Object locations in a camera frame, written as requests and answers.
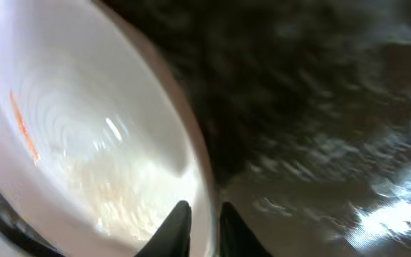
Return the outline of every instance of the black tip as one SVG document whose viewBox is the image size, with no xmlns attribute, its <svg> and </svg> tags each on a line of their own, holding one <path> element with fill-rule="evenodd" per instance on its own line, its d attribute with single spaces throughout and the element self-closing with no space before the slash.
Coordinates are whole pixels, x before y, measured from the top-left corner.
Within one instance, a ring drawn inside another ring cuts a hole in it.
<svg viewBox="0 0 411 257">
<path fill-rule="evenodd" d="M 180 201 L 136 257 L 187 257 L 190 230 L 191 207 Z"/>
<path fill-rule="evenodd" d="M 221 210 L 220 250 L 223 257 L 271 257 L 230 203 Z"/>
</svg>

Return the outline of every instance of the black object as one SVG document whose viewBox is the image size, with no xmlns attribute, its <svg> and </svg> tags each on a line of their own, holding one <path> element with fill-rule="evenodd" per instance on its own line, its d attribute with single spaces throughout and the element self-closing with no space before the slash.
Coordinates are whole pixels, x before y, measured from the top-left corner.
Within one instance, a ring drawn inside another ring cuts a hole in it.
<svg viewBox="0 0 411 257">
<path fill-rule="evenodd" d="M 180 201 L 136 257 L 188 257 L 190 230 L 191 208 Z"/>
<path fill-rule="evenodd" d="M 191 219 L 191 207 L 179 201 L 136 257 L 189 257 Z M 21 229 L 20 223 L 29 229 Z M 64 256 L 29 227 L 1 194 L 0 234 L 31 256 Z M 230 203 L 223 204 L 220 215 L 220 249 L 222 257 L 270 256 Z"/>
<path fill-rule="evenodd" d="M 271 256 L 231 203 L 224 203 L 221 209 L 220 253 L 222 257 Z"/>
</svg>

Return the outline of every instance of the orange streak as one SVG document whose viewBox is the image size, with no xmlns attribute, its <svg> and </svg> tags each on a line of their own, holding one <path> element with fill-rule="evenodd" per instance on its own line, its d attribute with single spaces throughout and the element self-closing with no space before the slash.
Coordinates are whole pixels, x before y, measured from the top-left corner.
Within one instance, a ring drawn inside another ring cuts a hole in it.
<svg viewBox="0 0 411 257">
<path fill-rule="evenodd" d="M 9 93 L 9 95 L 11 98 L 12 109 L 14 110 L 14 113 L 15 113 L 15 118 L 17 120 L 17 123 L 19 124 L 20 132 L 22 132 L 22 134 L 25 136 L 26 143 L 28 144 L 31 154 L 33 155 L 33 160 L 36 163 L 37 161 L 39 161 L 41 157 L 39 153 L 37 152 L 36 147 L 33 144 L 33 141 L 29 137 L 28 130 L 26 129 L 23 123 L 23 116 L 20 113 L 19 107 L 17 105 L 17 102 L 15 101 L 15 97 L 14 97 L 14 94 L 12 93 L 12 90 Z"/>
</svg>

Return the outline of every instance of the dark countertop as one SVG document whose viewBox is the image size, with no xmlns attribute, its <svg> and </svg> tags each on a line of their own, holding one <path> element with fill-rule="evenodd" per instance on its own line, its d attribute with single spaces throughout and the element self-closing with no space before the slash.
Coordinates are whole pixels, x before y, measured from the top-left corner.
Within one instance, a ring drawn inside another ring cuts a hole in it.
<svg viewBox="0 0 411 257">
<path fill-rule="evenodd" d="M 269 252 L 411 256 L 411 18 L 396 1 L 103 2 L 172 64 L 223 198 Z"/>
</svg>

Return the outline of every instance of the white ceramic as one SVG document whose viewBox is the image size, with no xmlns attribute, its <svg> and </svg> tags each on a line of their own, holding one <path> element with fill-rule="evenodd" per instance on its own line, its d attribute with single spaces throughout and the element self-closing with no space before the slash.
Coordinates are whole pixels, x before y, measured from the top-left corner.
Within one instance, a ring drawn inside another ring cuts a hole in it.
<svg viewBox="0 0 411 257">
<path fill-rule="evenodd" d="M 131 256 L 187 200 L 191 255 L 210 256 L 211 184 L 193 114 L 135 29 L 89 1 L 0 0 L 0 191 L 47 241 Z"/>
</svg>

